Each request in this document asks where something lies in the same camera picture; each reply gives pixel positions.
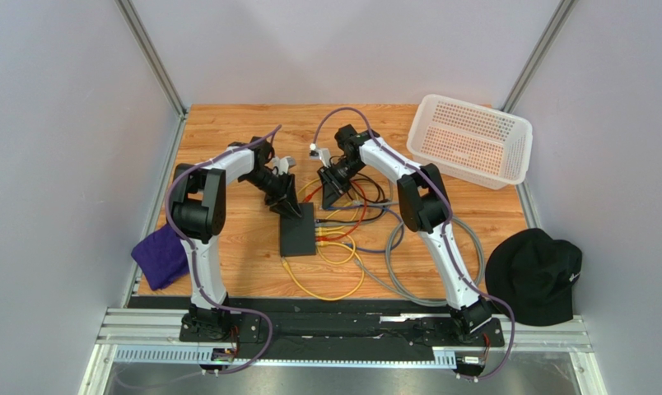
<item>gray wall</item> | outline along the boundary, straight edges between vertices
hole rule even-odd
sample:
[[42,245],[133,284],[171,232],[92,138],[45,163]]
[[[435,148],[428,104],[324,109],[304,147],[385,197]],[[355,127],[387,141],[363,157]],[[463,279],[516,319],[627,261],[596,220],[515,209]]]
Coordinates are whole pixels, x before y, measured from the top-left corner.
[[114,2],[0,2],[0,393],[77,391],[175,127]]
[[662,393],[662,2],[579,2],[515,112],[609,392]]
[[558,0],[135,0],[192,103],[500,107]]

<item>white basket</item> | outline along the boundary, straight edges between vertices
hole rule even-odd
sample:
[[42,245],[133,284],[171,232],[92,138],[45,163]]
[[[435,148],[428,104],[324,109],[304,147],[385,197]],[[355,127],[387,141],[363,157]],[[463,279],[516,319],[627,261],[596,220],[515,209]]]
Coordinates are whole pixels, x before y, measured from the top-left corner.
[[491,189],[520,184],[531,157],[529,121],[439,95],[419,105],[407,148],[423,165]]

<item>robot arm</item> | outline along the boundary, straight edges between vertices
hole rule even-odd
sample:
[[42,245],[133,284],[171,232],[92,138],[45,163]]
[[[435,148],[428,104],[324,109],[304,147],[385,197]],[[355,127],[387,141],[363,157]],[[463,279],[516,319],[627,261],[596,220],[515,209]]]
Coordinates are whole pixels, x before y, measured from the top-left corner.
[[[204,166],[194,171],[187,182],[182,182],[173,191],[170,203],[175,224],[192,239],[195,245],[198,265],[193,266],[189,253],[190,272],[197,270],[201,287],[206,295],[218,304],[226,299],[226,288],[221,281],[219,259],[219,234],[226,220],[226,186],[234,180],[249,181],[265,192],[265,204],[270,211],[281,216],[299,217],[301,210],[296,198],[294,174],[289,169],[294,160],[287,156],[274,157],[274,150],[269,142],[263,142],[253,149],[234,151],[240,143],[234,143],[229,150],[232,153],[215,164]],[[273,169],[266,164],[272,161]],[[191,165],[178,165],[175,178]],[[202,200],[189,198],[189,193],[202,192]],[[189,244],[182,240],[185,251],[190,251]],[[213,309],[199,292],[192,279],[192,304],[200,309]]]
[[[399,209],[405,225],[419,237],[431,253],[431,258],[441,275],[445,288],[445,300],[455,310],[453,317],[460,322],[462,333],[473,333],[487,323],[492,315],[484,299],[470,287],[455,270],[468,273],[462,256],[455,243],[452,224],[445,228],[447,246],[455,257],[454,266],[442,238],[442,225],[448,218],[447,207],[436,194],[428,189],[421,196],[420,188],[428,188],[423,177],[415,169],[423,172],[445,195],[441,174],[435,165],[421,166],[404,158],[396,150],[387,146],[382,137],[375,134],[371,139],[370,132],[357,133],[351,125],[340,128],[336,133],[338,147],[343,150],[343,156],[333,165],[329,164],[319,169],[323,185],[324,200],[322,207],[330,207],[350,188],[350,179],[365,165],[378,169],[387,179],[397,184],[399,191]],[[325,149],[316,149],[313,157],[325,157]],[[403,163],[392,157],[387,150],[403,158]]]

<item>black cap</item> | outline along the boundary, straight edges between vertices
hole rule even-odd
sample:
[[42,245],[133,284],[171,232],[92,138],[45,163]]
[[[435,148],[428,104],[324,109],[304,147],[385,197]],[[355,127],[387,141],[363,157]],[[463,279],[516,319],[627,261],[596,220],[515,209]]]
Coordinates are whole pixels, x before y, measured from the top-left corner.
[[527,229],[496,247],[485,282],[490,295],[511,306],[517,323],[545,327],[572,319],[572,286],[581,268],[582,251],[574,244]]

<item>purple towel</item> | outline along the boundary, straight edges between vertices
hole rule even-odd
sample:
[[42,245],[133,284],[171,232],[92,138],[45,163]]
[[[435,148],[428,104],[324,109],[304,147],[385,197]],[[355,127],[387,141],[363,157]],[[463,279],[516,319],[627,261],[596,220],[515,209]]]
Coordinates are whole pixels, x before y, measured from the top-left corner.
[[168,224],[136,244],[131,256],[143,270],[152,290],[165,288],[189,272],[180,237]]

